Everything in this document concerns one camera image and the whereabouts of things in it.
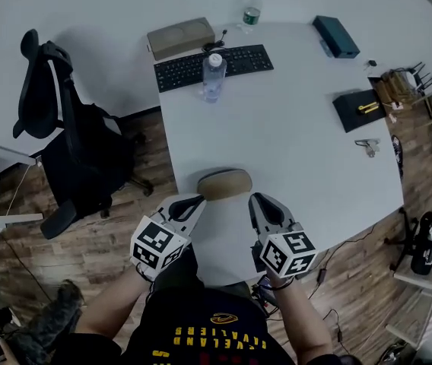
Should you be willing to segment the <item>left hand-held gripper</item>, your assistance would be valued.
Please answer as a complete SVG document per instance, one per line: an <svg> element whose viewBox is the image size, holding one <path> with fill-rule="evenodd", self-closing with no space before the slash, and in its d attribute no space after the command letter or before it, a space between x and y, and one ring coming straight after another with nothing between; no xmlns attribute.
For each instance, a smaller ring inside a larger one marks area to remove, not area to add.
<svg viewBox="0 0 432 365"><path fill-rule="evenodd" d="M148 281L156 277L172 262L175 262L189 245L206 200L200 194L172 195L165 198L157 208L165 220L178 220L180 235L173 227L164 226L148 216L144 216L132 234L130 262Z"/></svg>

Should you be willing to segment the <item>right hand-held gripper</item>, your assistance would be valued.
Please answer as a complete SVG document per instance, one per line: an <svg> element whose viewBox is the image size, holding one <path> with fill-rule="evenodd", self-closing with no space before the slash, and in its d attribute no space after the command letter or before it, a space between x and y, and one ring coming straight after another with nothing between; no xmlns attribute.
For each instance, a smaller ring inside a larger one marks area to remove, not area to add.
<svg viewBox="0 0 432 365"><path fill-rule="evenodd" d="M249 197L248 207L257 234L251 248L257 272L267 268L279 278L308 272L319 252L290 210L261 192Z"/></svg>

